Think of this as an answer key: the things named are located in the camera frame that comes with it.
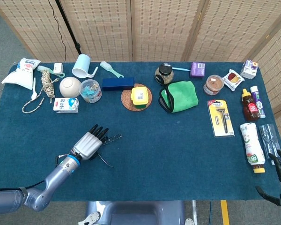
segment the yellow floor tape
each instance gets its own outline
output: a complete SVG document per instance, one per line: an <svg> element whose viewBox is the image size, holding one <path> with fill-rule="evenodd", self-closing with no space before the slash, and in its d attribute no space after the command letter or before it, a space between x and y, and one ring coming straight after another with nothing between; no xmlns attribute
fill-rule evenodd
<svg viewBox="0 0 281 225"><path fill-rule="evenodd" d="M229 215L228 215L228 208L227 208L226 200L221 200L221 208L222 208L223 224L229 225Z"/></svg>

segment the purple box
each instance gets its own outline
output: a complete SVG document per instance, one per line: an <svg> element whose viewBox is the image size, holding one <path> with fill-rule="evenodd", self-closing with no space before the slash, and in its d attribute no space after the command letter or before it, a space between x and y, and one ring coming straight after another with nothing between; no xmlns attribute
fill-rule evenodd
<svg viewBox="0 0 281 225"><path fill-rule="evenodd" d="M190 77L204 77L204 75L205 75L205 63L193 62Z"/></svg>

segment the white bowl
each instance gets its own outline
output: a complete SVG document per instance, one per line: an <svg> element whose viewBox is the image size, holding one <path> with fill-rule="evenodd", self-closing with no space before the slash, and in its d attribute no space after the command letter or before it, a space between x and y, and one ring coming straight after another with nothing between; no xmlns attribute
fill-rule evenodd
<svg viewBox="0 0 281 225"><path fill-rule="evenodd" d="M59 85L60 93L65 98L75 98L79 93L79 87L81 82L75 77L66 77L62 79Z"/></svg>

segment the white mug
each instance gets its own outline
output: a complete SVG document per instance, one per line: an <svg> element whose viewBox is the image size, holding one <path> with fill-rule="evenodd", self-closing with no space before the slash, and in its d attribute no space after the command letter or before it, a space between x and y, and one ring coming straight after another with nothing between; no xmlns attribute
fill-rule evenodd
<svg viewBox="0 0 281 225"><path fill-rule="evenodd" d="M94 77L98 70L98 67L95 68L92 74L89 74L89 64L90 64L90 57L85 54L80 54L72 69L72 74L74 74L78 78Z"/></svg>

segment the yellow lid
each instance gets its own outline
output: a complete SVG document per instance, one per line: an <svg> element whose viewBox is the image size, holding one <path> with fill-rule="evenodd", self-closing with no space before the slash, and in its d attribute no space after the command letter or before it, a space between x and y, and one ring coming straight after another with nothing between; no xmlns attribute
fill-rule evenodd
<svg viewBox="0 0 281 225"><path fill-rule="evenodd" d="M247 89L244 88L244 89L243 89L242 98L243 98L243 97L246 97L246 96L251 96L251 93L249 93L249 92L247 91Z"/></svg>
<svg viewBox="0 0 281 225"><path fill-rule="evenodd" d="M265 173L266 170L264 168L255 168L253 169L254 173Z"/></svg>
<svg viewBox="0 0 281 225"><path fill-rule="evenodd" d="M149 102L149 94L146 87L132 88L131 100L133 105L146 105Z"/></svg>

